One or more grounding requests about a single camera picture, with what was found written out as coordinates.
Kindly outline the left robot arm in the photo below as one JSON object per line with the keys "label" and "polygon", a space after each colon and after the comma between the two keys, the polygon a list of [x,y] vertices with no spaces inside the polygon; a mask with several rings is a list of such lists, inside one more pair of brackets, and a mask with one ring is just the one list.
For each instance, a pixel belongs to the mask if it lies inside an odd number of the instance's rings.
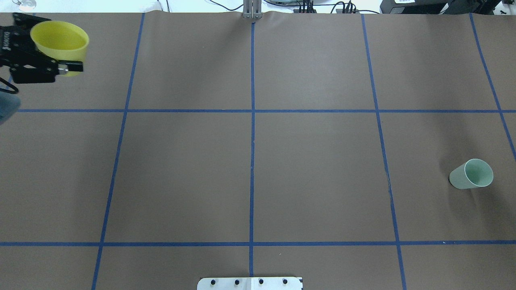
{"label": "left robot arm", "polygon": [[79,75],[90,42],[83,28],[69,22],[22,13],[12,17],[12,25],[0,28],[0,65],[11,76],[11,81],[1,79],[1,123],[21,106],[17,84],[49,84],[59,75]]}

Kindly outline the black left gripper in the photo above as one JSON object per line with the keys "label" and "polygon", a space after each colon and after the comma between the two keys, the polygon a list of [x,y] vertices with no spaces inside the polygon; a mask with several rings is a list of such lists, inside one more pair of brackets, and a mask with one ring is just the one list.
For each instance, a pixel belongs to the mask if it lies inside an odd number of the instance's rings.
{"label": "black left gripper", "polygon": [[83,72],[82,61],[55,60],[36,55],[31,29],[51,21],[35,15],[13,12],[13,25],[1,26],[1,67],[9,67],[16,84],[53,83],[58,75]]}

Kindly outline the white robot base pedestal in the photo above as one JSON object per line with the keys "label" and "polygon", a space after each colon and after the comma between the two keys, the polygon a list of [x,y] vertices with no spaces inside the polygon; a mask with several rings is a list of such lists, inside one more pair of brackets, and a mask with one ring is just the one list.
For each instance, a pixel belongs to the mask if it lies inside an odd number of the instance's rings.
{"label": "white robot base pedestal", "polygon": [[298,277],[202,278],[197,290],[302,290]]}

